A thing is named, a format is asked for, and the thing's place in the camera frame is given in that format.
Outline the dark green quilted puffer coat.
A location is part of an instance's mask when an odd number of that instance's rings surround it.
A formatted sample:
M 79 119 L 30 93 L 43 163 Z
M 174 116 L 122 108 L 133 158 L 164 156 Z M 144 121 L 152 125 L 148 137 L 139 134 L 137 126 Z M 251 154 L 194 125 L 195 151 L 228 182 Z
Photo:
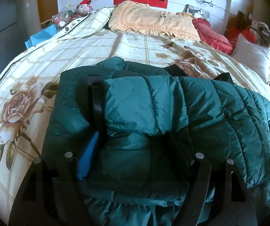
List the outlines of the dark green quilted puffer coat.
M 87 150 L 79 198 L 94 225 L 171 225 L 196 152 L 232 159 L 262 220 L 270 212 L 270 101 L 231 79 L 179 76 L 114 57 L 61 74 L 42 157 Z

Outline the cream floral plaid bedspread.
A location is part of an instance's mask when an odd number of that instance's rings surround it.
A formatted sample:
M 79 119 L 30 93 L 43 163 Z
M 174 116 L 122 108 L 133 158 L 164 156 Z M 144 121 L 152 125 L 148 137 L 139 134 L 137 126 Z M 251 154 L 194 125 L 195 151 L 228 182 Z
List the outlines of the cream floral plaid bedspread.
M 42 151 L 63 71 L 114 56 L 156 67 L 177 63 L 196 77 L 229 72 L 233 81 L 270 101 L 270 86 L 247 66 L 204 42 L 105 29 L 112 7 L 78 19 L 67 29 L 14 58 L 0 75 L 0 220 L 8 223 L 18 188 Z

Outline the blue bag beside bed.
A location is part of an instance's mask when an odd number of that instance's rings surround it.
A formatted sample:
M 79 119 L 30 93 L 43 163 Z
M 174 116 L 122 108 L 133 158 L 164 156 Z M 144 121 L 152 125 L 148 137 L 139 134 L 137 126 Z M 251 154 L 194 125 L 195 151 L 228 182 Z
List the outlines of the blue bag beside bed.
M 41 30 L 40 32 L 32 35 L 29 39 L 25 42 L 25 46 L 27 49 L 33 47 L 41 42 L 49 40 L 57 33 L 57 28 L 54 24 L 46 27 L 45 29 Z

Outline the plush toy with red hat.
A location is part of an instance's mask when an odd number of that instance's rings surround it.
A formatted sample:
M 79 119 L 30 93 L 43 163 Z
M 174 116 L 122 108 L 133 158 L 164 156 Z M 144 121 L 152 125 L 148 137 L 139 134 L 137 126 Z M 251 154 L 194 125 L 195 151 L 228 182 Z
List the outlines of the plush toy with red hat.
M 76 12 L 77 15 L 85 16 L 93 10 L 91 5 L 92 0 L 82 0 L 79 5 L 77 5 Z

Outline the yellow ruffled pillow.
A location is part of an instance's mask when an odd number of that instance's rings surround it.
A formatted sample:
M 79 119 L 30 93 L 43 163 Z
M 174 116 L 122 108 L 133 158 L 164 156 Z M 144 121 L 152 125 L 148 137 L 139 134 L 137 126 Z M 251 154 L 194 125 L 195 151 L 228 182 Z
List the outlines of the yellow ruffled pillow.
M 192 23 L 193 18 L 186 12 L 167 12 L 151 9 L 147 4 L 124 1 L 113 10 L 109 27 L 112 30 L 133 31 L 144 35 L 200 41 Z

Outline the red heart-shaped cushion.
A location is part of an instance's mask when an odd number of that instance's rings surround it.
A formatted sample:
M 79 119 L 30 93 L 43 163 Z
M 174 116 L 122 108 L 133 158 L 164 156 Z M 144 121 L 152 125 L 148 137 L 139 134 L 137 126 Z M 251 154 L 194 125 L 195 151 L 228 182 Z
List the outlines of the red heart-shaped cushion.
M 206 19 L 194 18 L 192 23 L 197 30 L 202 42 L 227 55 L 232 54 L 234 48 L 228 39 L 214 31 Z

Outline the framed photo at headboard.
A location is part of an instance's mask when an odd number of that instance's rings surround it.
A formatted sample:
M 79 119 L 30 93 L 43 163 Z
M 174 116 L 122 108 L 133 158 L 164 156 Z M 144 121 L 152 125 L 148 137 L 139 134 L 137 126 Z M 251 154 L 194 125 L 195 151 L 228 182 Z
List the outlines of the framed photo at headboard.
M 186 11 L 188 13 L 191 13 L 194 18 L 203 18 L 207 21 L 210 21 L 210 13 L 209 11 L 206 11 L 202 8 L 198 8 L 198 7 L 195 7 L 195 6 L 192 6 L 192 5 L 189 5 L 189 4 L 186 4 Z

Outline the white pillow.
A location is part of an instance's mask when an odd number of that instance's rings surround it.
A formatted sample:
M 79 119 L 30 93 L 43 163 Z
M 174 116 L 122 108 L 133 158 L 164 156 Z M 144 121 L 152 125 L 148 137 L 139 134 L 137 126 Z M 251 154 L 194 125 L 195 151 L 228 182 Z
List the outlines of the white pillow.
M 253 44 L 239 34 L 232 58 L 255 71 L 267 85 L 270 83 L 270 47 Z

